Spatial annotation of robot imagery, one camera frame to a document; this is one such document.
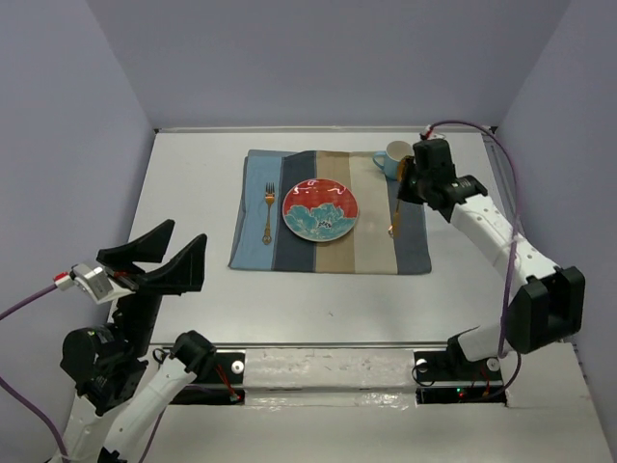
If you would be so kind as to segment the gold spoon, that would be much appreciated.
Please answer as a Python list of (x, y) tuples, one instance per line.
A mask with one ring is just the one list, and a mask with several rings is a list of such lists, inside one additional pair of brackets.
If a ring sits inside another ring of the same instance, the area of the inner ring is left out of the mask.
[[(411, 155), (406, 155), (399, 162), (397, 166), (397, 170), (396, 170), (396, 181), (398, 182), (398, 186), (401, 186), (401, 182), (405, 177), (408, 165), (412, 160), (413, 160), (413, 157)], [(389, 227), (389, 235), (392, 238), (395, 238), (398, 235), (400, 204), (401, 204), (401, 200), (399, 198), (396, 198), (395, 208), (392, 214), (391, 224)]]

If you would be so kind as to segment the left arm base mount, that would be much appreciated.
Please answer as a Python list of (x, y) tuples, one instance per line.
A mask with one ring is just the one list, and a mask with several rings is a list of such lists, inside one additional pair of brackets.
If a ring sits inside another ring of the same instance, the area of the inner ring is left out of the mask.
[(219, 350), (215, 366), (185, 386), (172, 400), (172, 405), (242, 405), (245, 353)]

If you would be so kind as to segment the red plate with teal flower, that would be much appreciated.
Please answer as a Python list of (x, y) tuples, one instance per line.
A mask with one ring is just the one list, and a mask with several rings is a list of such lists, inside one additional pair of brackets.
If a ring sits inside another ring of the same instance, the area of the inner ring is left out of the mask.
[(282, 201), (282, 219), (298, 237), (310, 242), (335, 241), (356, 225), (360, 209), (349, 188), (327, 178), (303, 180)]

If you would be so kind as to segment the light blue mug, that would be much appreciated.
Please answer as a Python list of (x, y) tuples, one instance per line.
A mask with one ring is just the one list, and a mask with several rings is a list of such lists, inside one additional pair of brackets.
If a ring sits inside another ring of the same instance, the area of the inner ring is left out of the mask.
[(398, 179), (400, 162), (413, 154), (412, 146), (404, 141), (390, 142), (384, 151), (377, 151), (372, 156), (374, 165), (389, 179)]

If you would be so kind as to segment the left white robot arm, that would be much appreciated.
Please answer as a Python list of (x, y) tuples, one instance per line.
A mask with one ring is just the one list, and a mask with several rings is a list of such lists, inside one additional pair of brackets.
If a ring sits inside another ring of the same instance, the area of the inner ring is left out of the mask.
[(169, 261), (175, 222), (167, 219), (116, 248), (99, 250), (58, 284), (74, 284), (97, 304), (114, 302), (111, 321), (69, 332), (61, 369), (75, 384), (75, 398), (55, 462), (123, 462), (155, 417), (190, 382), (207, 378), (216, 348), (195, 331), (181, 334), (148, 384), (139, 386), (161, 302), (199, 292), (205, 280), (207, 236), (194, 237)]

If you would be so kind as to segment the gold fork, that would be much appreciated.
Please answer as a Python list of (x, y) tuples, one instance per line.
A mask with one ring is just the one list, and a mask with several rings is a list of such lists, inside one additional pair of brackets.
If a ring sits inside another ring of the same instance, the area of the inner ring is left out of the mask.
[(272, 205), (276, 200), (276, 187), (273, 182), (268, 182), (265, 185), (265, 195), (264, 202), (267, 205), (267, 214), (266, 214), (266, 222), (264, 226), (264, 233), (262, 236), (262, 243), (264, 245), (269, 245), (272, 241), (271, 235), (271, 209)]

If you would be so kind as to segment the striped cloth placemat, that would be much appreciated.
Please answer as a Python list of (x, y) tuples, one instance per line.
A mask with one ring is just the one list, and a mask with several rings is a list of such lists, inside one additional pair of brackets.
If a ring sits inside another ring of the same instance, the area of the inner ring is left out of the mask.
[(432, 270), (420, 205), (399, 203), (382, 151), (250, 150), (229, 267), (368, 275)]

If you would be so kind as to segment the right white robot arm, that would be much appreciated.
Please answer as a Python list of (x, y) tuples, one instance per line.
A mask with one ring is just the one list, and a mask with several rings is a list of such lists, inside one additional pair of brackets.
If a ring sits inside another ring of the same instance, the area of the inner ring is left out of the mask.
[(445, 370), (465, 378), (480, 360), (534, 352), (579, 332), (585, 278), (539, 252), (497, 208), (473, 176), (458, 176), (444, 139), (419, 141), (400, 165), (400, 201), (426, 204), (464, 234), (504, 280), (499, 321), (448, 341)]

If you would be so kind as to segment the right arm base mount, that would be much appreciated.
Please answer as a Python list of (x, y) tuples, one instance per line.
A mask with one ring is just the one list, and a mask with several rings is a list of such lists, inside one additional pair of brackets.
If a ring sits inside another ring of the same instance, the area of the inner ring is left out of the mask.
[(505, 380), (497, 358), (451, 361), (444, 350), (415, 353), (412, 379), (418, 405), (464, 403), (506, 404)]

